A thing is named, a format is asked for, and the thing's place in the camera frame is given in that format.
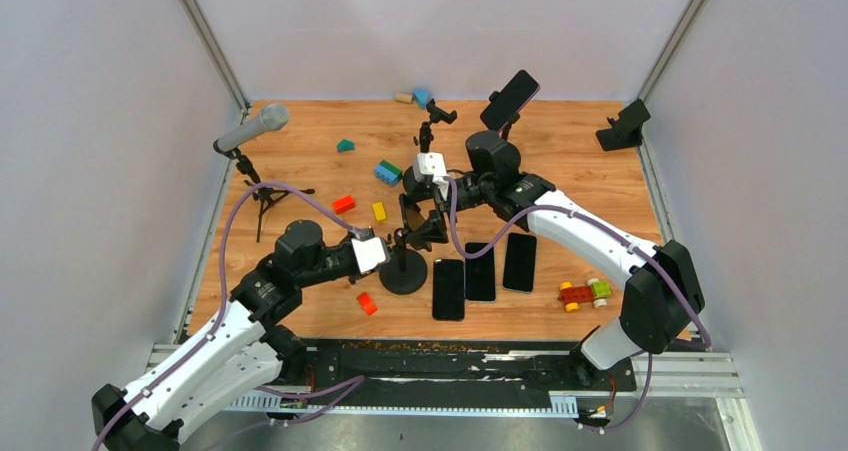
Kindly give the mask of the black stand of phone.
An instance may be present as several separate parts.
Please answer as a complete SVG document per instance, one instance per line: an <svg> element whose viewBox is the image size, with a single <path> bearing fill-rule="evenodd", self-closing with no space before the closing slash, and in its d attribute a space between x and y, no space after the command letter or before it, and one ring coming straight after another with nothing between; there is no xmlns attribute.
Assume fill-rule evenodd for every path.
<svg viewBox="0 0 848 451"><path fill-rule="evenodd" d="M419 148L419 152L427 153L431 152L430 146L435 139L432 131L432 126L440 122L452 124L457 119L457 112L447 112L441 109L436 104L434 99L430 99L430 101L427 103L427 108L425 110L429 113L429 119L421 124L418 136L413 139L413 142ZM425 184L415 184L413 179L412 165L403 174L403 186L405 192L412 192L416 189L429 187Z"/></svg>

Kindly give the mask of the black desk phone stand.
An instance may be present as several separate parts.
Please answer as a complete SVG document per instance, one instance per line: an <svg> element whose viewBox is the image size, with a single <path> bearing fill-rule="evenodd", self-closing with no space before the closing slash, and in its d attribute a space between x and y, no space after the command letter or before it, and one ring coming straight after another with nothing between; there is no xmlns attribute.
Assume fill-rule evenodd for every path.
<svg viewBox="0 0 848 451"><path fill-rule="evenodd" d="M625 106L616 118L608 118L608 127L598 130L596 139L605 152L638 148L644 143L643 125L651 114L642 99Z"/></svg>

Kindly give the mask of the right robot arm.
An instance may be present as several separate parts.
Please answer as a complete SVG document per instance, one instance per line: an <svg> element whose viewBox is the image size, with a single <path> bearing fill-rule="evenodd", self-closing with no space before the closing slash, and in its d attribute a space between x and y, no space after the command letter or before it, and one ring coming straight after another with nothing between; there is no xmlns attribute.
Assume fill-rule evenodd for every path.
<svg viewBox="0 0 848 451"><path fill-rule="evenodd" d="M429 138L413 141L420 151L404 175L405 196L414 203L432 199L435 210L423 224L413 226L411 244L450 243L462 252L458 213L487 205L505 223L489 248L517 226L573 252L622 290L619 316L591 331L571 353L577 384L596 388L620 361L665 352L689 325L696 327L704 347L711 347L699 318L705 301L686 246L675 240L656 244L620 230L550 181L521 171L520 152L497 131L480 131L466 139L471 168L459 178L450 175L442 154L430 151Z"/></svg>

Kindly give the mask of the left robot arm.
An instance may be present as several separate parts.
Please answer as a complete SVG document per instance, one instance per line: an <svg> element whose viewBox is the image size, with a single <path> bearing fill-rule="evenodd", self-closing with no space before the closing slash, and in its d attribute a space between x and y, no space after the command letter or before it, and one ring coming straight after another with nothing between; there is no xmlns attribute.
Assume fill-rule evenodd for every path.
<svg viewBox="0 0 848 451"><path fill-rule="evenodd" d="M177 450L258 386L298 382L305 346L281 321L302 304L304 288L340 278L356 282L391 256L387 241L370 229L328 246L316 222L290 223L200 331L136 380L94 394L94 449Z"/></svg>

